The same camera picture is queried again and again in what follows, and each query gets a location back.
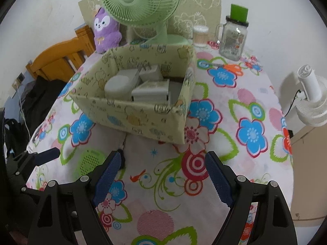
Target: green perforated object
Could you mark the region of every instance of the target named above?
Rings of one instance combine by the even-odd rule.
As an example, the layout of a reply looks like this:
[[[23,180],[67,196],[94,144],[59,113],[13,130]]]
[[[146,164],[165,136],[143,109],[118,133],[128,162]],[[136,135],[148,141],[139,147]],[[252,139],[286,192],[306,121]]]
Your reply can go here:
[[[94,170],[98,165],[103,164],[106,157],[103,153],[96,150],[86,150],[78,162],[74,177],[78,179],[79,177],[86,175]]]
[[[167,20],[179,0],[102,0],[103,6],[118,22],[132,27],[156,27],[157,35],[146,44],[188,44],[182,36],[167,35]]]

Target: silver bolt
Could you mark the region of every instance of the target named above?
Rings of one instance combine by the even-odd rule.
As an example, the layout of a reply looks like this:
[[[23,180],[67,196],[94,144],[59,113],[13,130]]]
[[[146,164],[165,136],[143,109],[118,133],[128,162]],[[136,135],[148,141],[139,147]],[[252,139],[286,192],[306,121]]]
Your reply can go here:
[[[270,185],[273,186],[273,187],[277,187],[277,186],[278,186],[278,183],[275,182],[275,181],[271,181],[271,182],[270,182]]]
[[[237,176],[237,180],[240,181],[240,182],[245,182],[246,177],[244,177],[243,175],[239,175],[239,176]]]
[[[49,181],[48,186],[53,187],[56,184],[56,181]]]
[[[71,212],[70,216],[73,218],[77,218],[77,212],[76,211]]]
[[[81,182],[86,182],[89,180],[89,176],[88,175],[84,175],[80,178]]]

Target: tablecloth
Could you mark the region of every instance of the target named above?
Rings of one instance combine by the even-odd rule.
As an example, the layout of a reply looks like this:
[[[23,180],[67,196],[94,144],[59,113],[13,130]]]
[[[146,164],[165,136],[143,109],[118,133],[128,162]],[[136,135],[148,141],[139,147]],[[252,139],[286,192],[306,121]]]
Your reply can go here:
[[[211,244],[229,208],[220,201],[205,168],[204,156],[210,150],[236,174],[253,182],[277,181],[290,206],[290,138],[262,65],[249,50],[239,62],[227,60],[219,55],[215,42],[196,51],[197,83],[184,129],[184,145],[126,134],[94,124],[83,114],[69,93],[101,58],[94,53],[71,78],[33,134],[29,152],[57,147],[61,154],[36,167],[27,186],[44,190],[52,179],[60,184],[75,181],[88,171],[86,162],[102,163],[111,150],[123,148],[125,168],[97,207],[114,244]],[[255,212],[253,204],[240,244],[247,243]]]

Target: green electric fan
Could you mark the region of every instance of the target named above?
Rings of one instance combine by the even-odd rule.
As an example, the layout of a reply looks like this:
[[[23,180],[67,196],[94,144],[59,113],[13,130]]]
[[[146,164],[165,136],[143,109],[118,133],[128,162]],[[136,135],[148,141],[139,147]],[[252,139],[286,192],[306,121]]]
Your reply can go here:
[[[109,14],[118,22],[132,27],[155,27],[157,35],[145,44],[189,44],[186,38],[167,34],[167,20],[179,0],[102,0]]]

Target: purple plush toy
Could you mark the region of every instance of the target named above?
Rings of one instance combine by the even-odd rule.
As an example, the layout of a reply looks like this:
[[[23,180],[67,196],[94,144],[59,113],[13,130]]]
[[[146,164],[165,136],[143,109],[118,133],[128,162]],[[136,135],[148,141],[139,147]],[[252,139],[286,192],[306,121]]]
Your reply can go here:
[[[119,23],[104,8],[100,8],[94,18],[94,41],[97,53],[104,53],[110,48],[119,46],[122,34]]]

